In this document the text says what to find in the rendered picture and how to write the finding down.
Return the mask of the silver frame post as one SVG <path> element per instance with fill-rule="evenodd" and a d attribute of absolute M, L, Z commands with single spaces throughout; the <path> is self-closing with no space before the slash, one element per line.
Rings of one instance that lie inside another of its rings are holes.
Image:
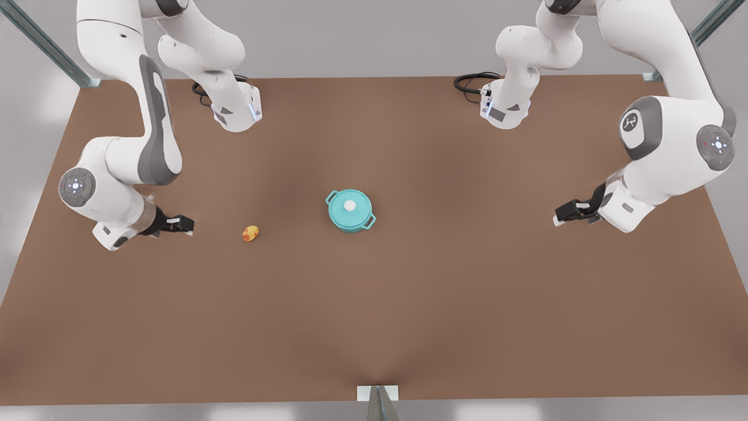
<path fill-rule="evenodd" d="M 400 400 L 398 385 L 357 386 L 357 400 L 367 402 L 366 421 L 400 421 L 393 405 Z"/>
<path fill-rule="evenodd" d="M 34 43 L 67 77 L 70 77 L 78 87 L 96 88 L 101 85 L 101 79 L 89 77 L 14 0 L 0 0 L 0 13 L 30 42 Z"/>
<path fill-rule="evenodd" d="M 699 52 L 703 45 L 711 47 L 710 40 L 714 39 L 713 47 L 717 51 L 724 51 L 729 57 L 736 51 L 740 53 L 746 49 L 748 42 L 748 0 L 718 0 L 694 29 L 687 29 L 682 25 L 675 11 L 666 11 L 665 2 L 652 2 L 652 6 L 659 5 L 658 15 L 646 17 L 646 23 L 652 27 L 645 29 L 638 35 L 643 40 L 642 45 L 632 46 L 631 55 L 641 59 L 654 70 L 643 74 L 644 81 L 670 81 L 675 77 L 671 70 L 676 68 L 676 59 L 680 58 L 684 65 L 692 65 L 687 72 L 695 75 L 699 64 L 695 56 L 706 57 Z"/>

